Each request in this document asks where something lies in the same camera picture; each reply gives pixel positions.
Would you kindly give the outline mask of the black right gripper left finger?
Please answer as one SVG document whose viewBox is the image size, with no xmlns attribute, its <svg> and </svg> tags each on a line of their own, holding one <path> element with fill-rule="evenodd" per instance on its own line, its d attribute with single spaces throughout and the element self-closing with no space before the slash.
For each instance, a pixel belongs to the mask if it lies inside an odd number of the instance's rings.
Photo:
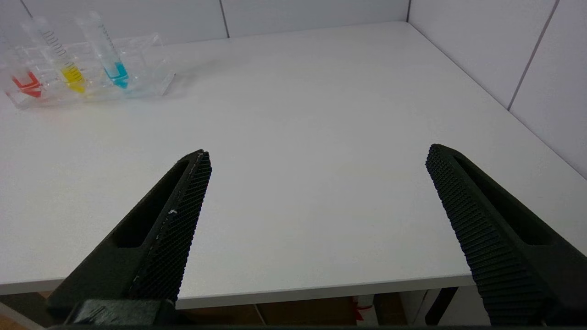
<svg viewBox="0 0 587 330">
<path fill-rule="evenodd" d="M 89 299 L 176 302 L 211 174 L 208 152 L 179 159 L 52 292 L 48 312 L 65 317 Z"/>
</svg>

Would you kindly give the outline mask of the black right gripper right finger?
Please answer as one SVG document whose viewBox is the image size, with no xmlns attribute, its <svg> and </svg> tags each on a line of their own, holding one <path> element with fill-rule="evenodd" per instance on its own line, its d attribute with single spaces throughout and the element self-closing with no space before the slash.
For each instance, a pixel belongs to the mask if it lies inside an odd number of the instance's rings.
<svg viewBox="0 0 587 330">
<path fill-rule="evenodd" d="M 492 325 L 586 326 L 587 259 L 461 152 L 426 168 Z"/>
</svg>

